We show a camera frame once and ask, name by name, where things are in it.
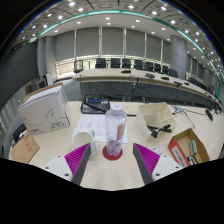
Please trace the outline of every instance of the white paper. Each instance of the white paper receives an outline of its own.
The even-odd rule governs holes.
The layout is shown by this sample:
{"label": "white paper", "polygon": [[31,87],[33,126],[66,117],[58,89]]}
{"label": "white paper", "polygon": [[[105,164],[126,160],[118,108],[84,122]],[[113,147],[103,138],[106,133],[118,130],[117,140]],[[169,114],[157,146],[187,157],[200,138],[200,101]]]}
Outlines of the white paper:
{"label": "white paper", "polygon": [[47,89],[45,91],[42,91],[40,93],[37,93],[33,96],[31,96],[25,103],[19,106],[19,108],[23,108],[25,106],[31,105],[35,102],[39,102],[40,100],[43,100],[44,98],[47,98],[51,95],[55,95],[60,90],[61,86],[56,86],[54,88]]}
{"label": "white paper", "polygon": [[[106,139],[106,115],[82,114],[73,134],[72,138],[81,131],[91,129],[95,132],[95,142],[107,142]],[[124,129],[122,143],[128,143],[127,123]]]}

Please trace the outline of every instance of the ceiling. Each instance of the ceiling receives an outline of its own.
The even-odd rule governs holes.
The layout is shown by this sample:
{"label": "ceiling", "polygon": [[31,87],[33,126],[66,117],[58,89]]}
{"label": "ceiling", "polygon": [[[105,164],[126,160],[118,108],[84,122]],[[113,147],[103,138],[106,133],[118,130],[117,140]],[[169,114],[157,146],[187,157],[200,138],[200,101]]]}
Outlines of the ceiling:
{"label": "ceiling", "polygon": [[32,38],[58,35],[69,30],[105,27],[108,26],[108,22],[111,23],[109,25],[111,27],[134,29],[148,34],[155,32],[153,35],[165,41],[170,39],[170,35],[181,36],[187,40],[188,51],[192,57],[196,57],[197,61],[200,61],[203,66],[212,72],[215,72],[214,68],[223,72],[223,65],[219,56],[197,24],[177,9],[159,0],[61,1],[39,14],[24,27],[14,46],[26,43]]}

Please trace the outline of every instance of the white box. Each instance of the white box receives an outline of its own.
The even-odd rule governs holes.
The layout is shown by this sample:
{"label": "white box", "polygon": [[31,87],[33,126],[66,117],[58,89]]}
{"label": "white box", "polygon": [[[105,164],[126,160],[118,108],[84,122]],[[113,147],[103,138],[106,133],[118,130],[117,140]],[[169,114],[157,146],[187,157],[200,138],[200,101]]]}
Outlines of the white box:
{"label": "white box", "polygon": [[[170,129],[176,127],[176,121],[165,102],[139,106],[135,123],[147,142],[154,139],[154,137],[151,136],[151,132],[148,130],[147,125],[161,128],[170,124]],[[165,132],[159,132],[157,138],[163,134],[165,134]]]}
{"label": "white box", "polygon": [[58,83],[32,92],[18,107],[18,113],[30,133],[35,135],[70,126],[63,84]]}

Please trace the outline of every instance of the black chair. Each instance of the black chair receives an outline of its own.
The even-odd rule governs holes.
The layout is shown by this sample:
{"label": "black chair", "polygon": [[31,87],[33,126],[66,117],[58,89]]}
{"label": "black chair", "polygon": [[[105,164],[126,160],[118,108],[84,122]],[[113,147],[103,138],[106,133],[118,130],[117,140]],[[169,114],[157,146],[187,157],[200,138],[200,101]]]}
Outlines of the black chair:
{"label": "black chair", "polygon": [[143,70],[143,63],[142,60],[135,60],[134,68],[136,70]]}
{"label": "black chair", "polygon": [[194,85],[196,85],[196,86],[201,88],[201,83],[198,80],[194,79],[194,78],[189,78],[188,82],[190,82],[190,83],[192,83],[192,84],[194,84]]}
{"label": "black chair", "polygon": [[111,64],[110,67],[111,68],[120,68],[120,58],[111,58]]}
{"label": "black chair", "polygon": [[122,59],[122,68],[131,68],[131,60],[127,58]]}
{"label": "black chair", "polygon": [[163,65],[163,73],[165,73],[165,74],[168,73],[168,66]]}
{"label": "black chair", "polygon": [[74,73],[79,73],[81,71],[83,71],[83,61],[82,60],[76,60],[74,61],[74,69],[73,72]]}
{"label": "black chair", "polygon": [[173,69],[168,69],[167,75],[172,76],[174,78],[178,78],[178,72],[176,70],[173,70]]}
{"label": "black chair", "polygon": [[160,64],[155,63],[154,71],[157,72],[157,73],[161,73],[161,72],[160,72],[160,71],[161,71],[161,66],[160,66]]}
{"label": "black chair", "polygon": [[106,60],[105,58],[97,58],[95,68],[106,68]]}
{"label": "black chair", "polygon": [[145,71],[153,72],[153,63],[152,62],[147,61],[145,63]]}

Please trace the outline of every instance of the white table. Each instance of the white table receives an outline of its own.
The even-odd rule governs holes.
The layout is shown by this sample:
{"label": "white table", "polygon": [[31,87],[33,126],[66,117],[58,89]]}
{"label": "white table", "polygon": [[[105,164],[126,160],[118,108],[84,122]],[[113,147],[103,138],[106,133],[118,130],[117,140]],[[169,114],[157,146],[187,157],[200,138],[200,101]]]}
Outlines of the white table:
{"label": "white table", "polygon": [[[137,114],[138,106],[143,103],[119,102],[127,114]],[[74,150],[71,143],[72,133],[81,117],[81,102],[68,102],[68,116],[71,126],[58,131],[35,136],[40,149],[30,160],[29,164],[43,168],[57,154],[66,155]],[[199,113],[204,113],[204,108],[182,107]],[[207,116],[187,112],[189,118],[195,124],[194,132],[202,141],[210,160],[218,158],[224,140],[224,116],[214,114],[214,120],[210,121]],[[177,114],[174,119],[177,122],[172,133],[164,133],[158,139],[146,142],[135,124],[136,117],[127,117],[128,144],[123,144],[123,155],[116,161],[109,161],[104,158],[102,149],[105,143],[96,142],[97,154],[88,160],[81,186],[92,189],[121,190],[139,188],[144,186],[138,164],[132,153],[133,143],[138,143],[147,148],[155,146],[160,148],[162,153],[171,155],[167,146],[172,136],[192,128],[192,123],[186,115]]]}
{"label": "white table", "polygon": [[[184,90],[190,93],[195,93],[197,95],[203,96],[210,101],[218,104],[221,108],[222,106],[218,102],[218,100],[211,95],[209,92],[201,89],[200,87],[189,83],[186,80],[178,79],[169,76],[169,81],[161,79],[161,77],[168,77],[167,75],[162,75],[155,72],[147,72],[142,70],[135,70],[131,69],[131,73],[121,73],[123,70],[128,69],[121,69],[121,68],[104,68],[104,69],[90,69],[90,70],[83,70],[82,72],[74,75],[72,78],[76,81],[82,82],[102,82],[102,81],[120,81],[120,82],[138,82],[140,83],[147,83],[149,78],[145,76],[146,73],[150,73],[155,75],[153,79],[154,83],[157,85],[167,86],[170,88],[178,88],[180,90]],[[182,83],[181,86],[177,87],[174,81]]]}

